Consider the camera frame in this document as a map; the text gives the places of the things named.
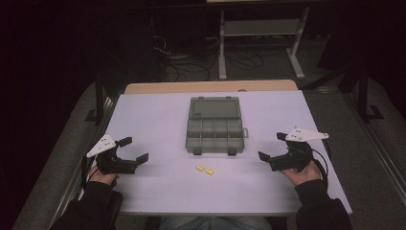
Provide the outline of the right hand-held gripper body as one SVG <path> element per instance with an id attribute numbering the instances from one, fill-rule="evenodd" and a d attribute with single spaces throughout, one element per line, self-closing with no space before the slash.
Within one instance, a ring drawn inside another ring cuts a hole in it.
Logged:
<path id="1" fill-rule="evenodd" d="M 302 171 L 313 159 L 313 148 L 309 141 L 324 140 L 329 137 L 325 132 L 318 132 L 301 127 L 294 127 L 286 133 L 287 153 L 271 157 L 270 167 L 273 171 L 296 169 Z"/>

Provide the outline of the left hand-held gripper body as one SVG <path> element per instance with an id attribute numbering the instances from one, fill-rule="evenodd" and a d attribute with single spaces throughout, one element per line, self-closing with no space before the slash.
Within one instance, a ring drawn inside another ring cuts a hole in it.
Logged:
<path id="1" fill-rule="evenodd" d="M 108 133 L 86 153 L 87 158 L 95 157 L 99 170 L 104 173 L 134 174 L 138 167 L 135 160 L 124 160 L 117 155 L 119 148 Z"/>

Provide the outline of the grey plastic organizer box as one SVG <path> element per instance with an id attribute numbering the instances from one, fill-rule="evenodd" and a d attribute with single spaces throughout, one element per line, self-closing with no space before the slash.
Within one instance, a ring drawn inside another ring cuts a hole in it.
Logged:
<path id="1" fill-rule="evenodd" d="M 244 128 L 239 98 L 191 98 L 185 148 L 193 155 L 243 153 Z"/>

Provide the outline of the person's left hand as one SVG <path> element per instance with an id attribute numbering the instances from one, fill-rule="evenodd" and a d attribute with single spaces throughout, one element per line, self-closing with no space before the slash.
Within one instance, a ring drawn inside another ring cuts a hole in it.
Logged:
<path id="1" fill-rule="evenodd" d="M 104 174 L 99 170 L 98 166 L 91 168 L 88 180 L 91 182 L 100 182 L 106 185 L 112 185 L 115 179 L 119 178 L 116 173 Z"/>

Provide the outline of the person's right hand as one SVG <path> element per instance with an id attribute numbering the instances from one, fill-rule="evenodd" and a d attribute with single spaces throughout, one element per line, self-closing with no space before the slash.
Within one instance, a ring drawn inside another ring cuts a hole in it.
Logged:
<path id="1" fill-rule="evenodd" d="M 285 175 L 294 186 L 299 186 L 308 181 L 322 178 L 320 170 L 313 161 L 310 161 L 300 172 L 283 170 L 281 173 Z"/>

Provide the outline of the black metal stand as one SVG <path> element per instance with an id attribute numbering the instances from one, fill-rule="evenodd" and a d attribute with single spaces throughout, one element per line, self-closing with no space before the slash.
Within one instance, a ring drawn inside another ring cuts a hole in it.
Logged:
<path id="1" fill-rule="evenodd" d="M 383 115 L 376 105 L 368 104 L 369 74 L 359 62 L 352 61 L 343 67 L 344 77 L 339 84 L 339 90 L 350 93 L 358 86 L 356 110 L 365 123 L 370 120 L 382 120 Z"/>
<path id="2" fill-rule="evenodd" d="M 105 91 L 102 76 L 98 74 L 95 81 L 95 107 L 90 109 L 85 117 L 85 122 L 94 122 L 98 126 L 104 117 L 106 101 L 109 99 Z"/>

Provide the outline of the wooden table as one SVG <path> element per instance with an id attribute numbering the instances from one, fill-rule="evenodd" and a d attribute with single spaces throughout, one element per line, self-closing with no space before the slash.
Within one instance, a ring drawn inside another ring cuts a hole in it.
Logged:
<path id="1" fill-rule="evenodd" d="M 291 91 L 298 86 L 293 80 L 220 80 L 188 82 L 131 83 L 125 94 L 163 94 L 238 91 Z"/>

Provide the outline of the grey metal desk frame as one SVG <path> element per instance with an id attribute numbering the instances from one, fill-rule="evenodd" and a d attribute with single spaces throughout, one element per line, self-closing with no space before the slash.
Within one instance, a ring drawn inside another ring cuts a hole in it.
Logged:
<path id="1" fill-rule="evenodd" d="M 304 71 L 296 57 L 297 50 L 305 29 L 306 20 L 310 7 L 302 11 L 299 18 L 294 19 L 268 19 L 268 20 L 237 20 L 227 21 L 224 11 L 220 13 L 219 24 L 219 55 L 218 72 L 221 81 L 227 79 L 225 64 L 225 38 L 233 36 L 260 36 L 260 35 L 293 35 L 294 41 L 290 48 L 286 49 L 289 61 L 296 75 L 302 80 L 305 77 Z"/>

